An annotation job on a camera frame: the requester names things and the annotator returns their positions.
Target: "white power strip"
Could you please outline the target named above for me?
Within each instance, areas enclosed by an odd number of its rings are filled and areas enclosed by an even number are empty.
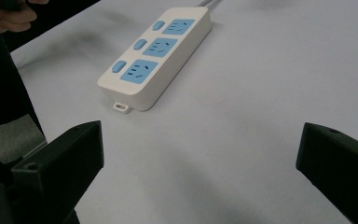
[[[207,7],[165,11],[98,79],[115,110],[149,109],[211,31]]]

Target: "power switch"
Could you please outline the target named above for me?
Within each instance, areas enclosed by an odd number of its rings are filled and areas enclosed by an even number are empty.
[[[140,39],[136,41],[136,43],[133,45],[133,49],[141,49],[144,47],[144,45],[147,43],[145,39]]]
[[[161,27],[165,24],[164,21],[156,21],[156,23],[153,25],[153,30],[157,31],[161,29]]]
[[[126,65],[127,63],[124,61],[118,61],[117,63],[115,63],[115,65],[113,65],[112,67],[112,72],[114,73],[118,73],[121,71],[121,69],[123,69],[123,67]]]

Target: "person's hand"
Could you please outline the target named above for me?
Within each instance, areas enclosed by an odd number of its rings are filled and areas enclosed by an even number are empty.
[[[33,4],[47,4],[48,0],[29,0]],[[36,20],[36,13],[25,4],[25,0],[18,0],[19,11],[0,9],[0,34],[22,32],[31,28],[31,21]]]

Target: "white tabletop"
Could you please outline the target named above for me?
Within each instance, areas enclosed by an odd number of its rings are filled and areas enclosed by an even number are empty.
[[[199,2],[102,0],[12,53],[48,141],[102,122],[81,223],[350,223],[296,156],[305,122],[358,140],[358,1],[216,1],[156,104],[112,109],[102,73],[166,9]]]

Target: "electrical outlet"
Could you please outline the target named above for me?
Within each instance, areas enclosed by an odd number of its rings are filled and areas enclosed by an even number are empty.
[[[136,60],[135,63],[121,76],[121,80],[141,84],[155,69],[158,63],[146,60]]]
[[[144,55],[150,55],[155,57],[164,57],[173,48],[177,39],[170,38],[157,38],[153,43],[145,50]]]
[[[193,22],[194,20],[174,20],[162,33],[164,35],[183,35]]]
[[[149,109],[211,29],[207,7],[168,9],[102,74],[98,86],[117,111]]]

